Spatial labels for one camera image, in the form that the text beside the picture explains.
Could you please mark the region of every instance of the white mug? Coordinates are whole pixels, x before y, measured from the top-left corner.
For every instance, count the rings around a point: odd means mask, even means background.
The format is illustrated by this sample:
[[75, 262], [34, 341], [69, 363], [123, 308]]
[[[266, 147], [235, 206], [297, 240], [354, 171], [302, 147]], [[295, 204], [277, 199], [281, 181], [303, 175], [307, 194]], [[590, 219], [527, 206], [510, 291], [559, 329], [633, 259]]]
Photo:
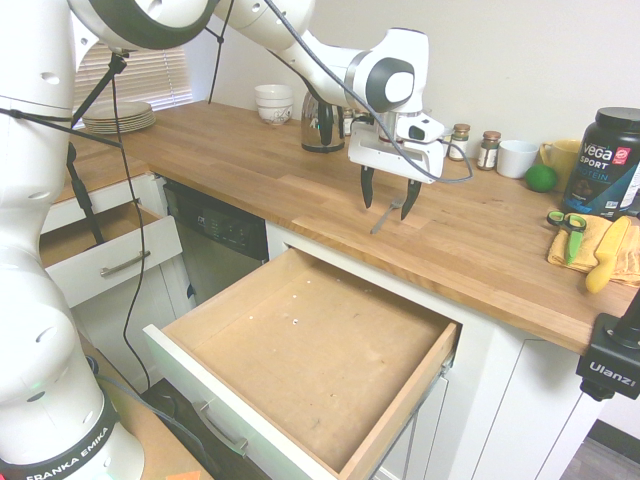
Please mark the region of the white mug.
[[523, 178], [538, 155], [538, 146], [522, 140], [500, 142], [498, 173], [503, 177]]

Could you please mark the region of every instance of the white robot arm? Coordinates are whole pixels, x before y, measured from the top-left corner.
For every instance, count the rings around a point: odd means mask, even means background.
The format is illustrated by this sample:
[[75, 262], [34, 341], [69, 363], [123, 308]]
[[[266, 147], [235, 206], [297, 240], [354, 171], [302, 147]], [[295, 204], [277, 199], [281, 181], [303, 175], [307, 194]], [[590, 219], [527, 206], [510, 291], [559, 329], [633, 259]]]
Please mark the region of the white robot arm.
[[[117, 422], [97, 385], [71, 312], [39, 258], [40, 231], [64, 185], [69, 134], [15, 112], [69, 126], [75, 55], [88, 43], [77, 35], [74, 45], [72, 12], [114, 50], [163, 49], [194, 38], [212, 13], [226, 16], [229, 4], [20, 0], [0, 7], [0, 44], [7, 47], [0, 50], [0, 474], [6, 480], [85, 480], [99, 474], [136, 480], [144, 464], [140, 444]], [[329, 47], [308, 32], [313, 0], [277, 4], [339, 78], [387, 113], [412, 158], [440, 175], [442, 147], [434, 140], [443, 127], [422, 113], [426, 36], [392, 30], [370, 51]], [[325, 101], [355, 105], [261, 0], [237, 0], [230, 22], [299, 72]], [[405, 170], [399, 167], [402, 160], [373, 127], [362, 126], [354, 138], [357, 147], [350, 156], [366, 166], [363, 172], [373, 166], [418, 182], [431, 180], [416, 176], [406, 164]], [[372, 162], [378, 157], [385, 158], [383, 164]]]

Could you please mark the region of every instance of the yellow mug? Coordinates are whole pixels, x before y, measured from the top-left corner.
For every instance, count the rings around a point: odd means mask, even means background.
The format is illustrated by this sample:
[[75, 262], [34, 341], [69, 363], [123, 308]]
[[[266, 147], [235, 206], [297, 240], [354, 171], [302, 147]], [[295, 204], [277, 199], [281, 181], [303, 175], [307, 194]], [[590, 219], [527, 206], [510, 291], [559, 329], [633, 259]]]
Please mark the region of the yellow mug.
[[553, 189], [556, 192], [564, 192], [569, 182], [569, 176], [578, 159], [580, 140], [557, 140], [545, 142], [540, 146], [540, 158], [542, 163], [553, 168], [558, 176], [558, 181]]

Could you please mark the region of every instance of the window blinds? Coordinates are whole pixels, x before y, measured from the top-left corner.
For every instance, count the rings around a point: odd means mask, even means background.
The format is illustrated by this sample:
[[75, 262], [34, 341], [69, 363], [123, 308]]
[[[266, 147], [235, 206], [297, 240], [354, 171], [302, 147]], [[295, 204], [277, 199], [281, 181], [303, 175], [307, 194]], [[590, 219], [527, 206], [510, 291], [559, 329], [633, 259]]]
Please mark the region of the window blinds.
[[[107, 71], [111, 50], [96, 44], [85, 56], [76, 74], [74, 111]], [[127, 68], [116, 76], [118, 102], [147, 102], [162, 110], [192, 102], [187, 62], [181, 47], [171, 50], [131, 52]], [[109, 84], [94, 105], [113, 102]]]

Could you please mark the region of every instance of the open drawer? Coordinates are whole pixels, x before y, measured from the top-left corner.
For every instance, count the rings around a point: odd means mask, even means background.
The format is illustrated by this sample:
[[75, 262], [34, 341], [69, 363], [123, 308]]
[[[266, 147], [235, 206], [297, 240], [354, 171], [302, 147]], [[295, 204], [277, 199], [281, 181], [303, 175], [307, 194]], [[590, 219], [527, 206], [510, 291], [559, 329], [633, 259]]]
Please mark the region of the open drawer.
[[[145, 270], [180, 254], [173, 217], [161, 218], [140, 207], [145, 225]], [[40, 237], [40, 256], [70, 307], [96, 296], [140, 272], [139, 220], [133, 203], [96, 215], [105, 243], [96, 246], [88, 222], [81, 220]]]
[[457, 324], [290, 249], [145, 333], [164, 376], [271, 478], [364, 480]]

